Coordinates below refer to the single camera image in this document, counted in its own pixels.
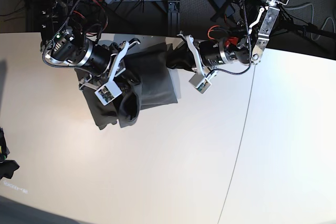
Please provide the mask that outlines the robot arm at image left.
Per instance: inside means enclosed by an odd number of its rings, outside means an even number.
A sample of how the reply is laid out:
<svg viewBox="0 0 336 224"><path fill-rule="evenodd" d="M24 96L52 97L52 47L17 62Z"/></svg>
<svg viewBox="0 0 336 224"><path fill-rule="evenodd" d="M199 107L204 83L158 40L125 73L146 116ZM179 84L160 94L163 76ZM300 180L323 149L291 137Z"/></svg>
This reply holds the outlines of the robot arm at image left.
<svg viewBox="0 0 336 224"><path fill-rule="evenodd" d="M53 68L76 69L95 81L116 80L121 88L138 84L130 71L112 73L118 67L119 46L98 44L109 16L98 0L37 0L36 19L40 24L43 62Z"/></svg>

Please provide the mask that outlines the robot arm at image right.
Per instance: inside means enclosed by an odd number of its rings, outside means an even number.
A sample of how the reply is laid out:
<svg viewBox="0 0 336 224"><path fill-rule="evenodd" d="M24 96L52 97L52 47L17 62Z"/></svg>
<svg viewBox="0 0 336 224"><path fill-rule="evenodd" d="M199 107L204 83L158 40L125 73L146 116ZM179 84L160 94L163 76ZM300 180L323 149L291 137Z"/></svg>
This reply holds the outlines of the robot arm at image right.
<svg viewBox="0 0 336 224"><path fill-rule="evenodd" d="M226 0L211 18L216 21L226 17L231 3L240 7L241 20L230 29L213 26L208 32L221 31L221 38L209 37L194 45L185 42L174 49L166 58L166 66L170 69L198 71L209 68L207 77L219 70L220 65L239 61L250 67L257 64L269 42L270 33L276 23L280 6L287 5L289 0Z"/></svg>

